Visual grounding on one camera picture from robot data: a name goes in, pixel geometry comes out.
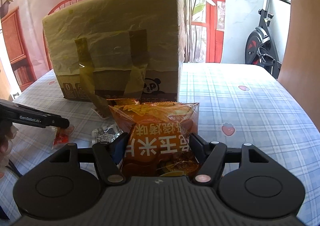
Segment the chair backrest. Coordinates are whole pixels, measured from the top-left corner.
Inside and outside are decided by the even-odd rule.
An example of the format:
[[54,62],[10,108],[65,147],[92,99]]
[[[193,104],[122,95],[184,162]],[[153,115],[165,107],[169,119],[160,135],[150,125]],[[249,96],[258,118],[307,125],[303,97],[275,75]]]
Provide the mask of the chair backrest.
[[[64,9],[67,6],[71,6],[71,5],[73,5],[73,4],[75,4],[75,3],[79,2],[79,1],[82,1],[82,0],[63,0],[59,4],[57,4],[53,9],[51,9],[49,14],[52,14],[52,13],[54,13],[54,12],[60,10],[60,9]],[[48,52],[47,44],[45,42],[45,37],[44,37],[43,30],[42,30],[42,35],[43,35],[43,43],[44,43],[45,54],[46,54],[46,57],[47,57],[48,67],[49,67],[49,70],[52,70],[52,63],[51,63],[51,60],[50,60],[50,57],[49,57],[49,52]]]

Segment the exercise bike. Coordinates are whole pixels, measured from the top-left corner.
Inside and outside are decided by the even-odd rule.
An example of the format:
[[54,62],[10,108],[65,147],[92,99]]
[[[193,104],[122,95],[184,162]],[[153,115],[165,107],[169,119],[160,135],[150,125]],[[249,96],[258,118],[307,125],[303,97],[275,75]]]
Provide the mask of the exercise bike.
[[[249,35],[245,46],[245,63],[255,64],[265,68],[275,79],[281,68],[275,41],[273,40],[270,22],[274,17],[269,13],[271,0],[264,0],[263,8],[258,11],[261,15],[259,26]],[[291,4],[289,0],[280,0]]]

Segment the chip bag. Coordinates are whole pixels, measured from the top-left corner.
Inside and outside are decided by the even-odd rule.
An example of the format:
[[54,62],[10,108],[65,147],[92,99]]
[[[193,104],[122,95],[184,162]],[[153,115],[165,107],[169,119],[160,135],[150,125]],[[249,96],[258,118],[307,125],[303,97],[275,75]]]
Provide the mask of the chip bag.
[[159,102],[109,106],[130,138],[123,158],[125,176],[192,176],[199,168],[189,149],[198,131],[199,103]]

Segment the human hand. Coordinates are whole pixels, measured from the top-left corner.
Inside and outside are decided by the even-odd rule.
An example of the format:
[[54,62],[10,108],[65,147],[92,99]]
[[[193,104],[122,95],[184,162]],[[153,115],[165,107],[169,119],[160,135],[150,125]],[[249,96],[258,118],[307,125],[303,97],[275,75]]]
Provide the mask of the human hand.
[[4,168],[8,165],[9,159],[6,157],[12,149],[12,142],[16,135],[16,128],[12,122],[0,120],[0,178],[4,176]]

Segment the box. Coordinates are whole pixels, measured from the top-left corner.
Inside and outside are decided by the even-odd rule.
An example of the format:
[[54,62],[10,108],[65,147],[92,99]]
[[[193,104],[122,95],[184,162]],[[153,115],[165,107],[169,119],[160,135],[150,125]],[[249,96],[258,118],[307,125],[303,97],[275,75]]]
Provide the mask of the box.
[[64,97],[177,101],[183,18],[183,0],[83,0],[46,16],[44,34]]

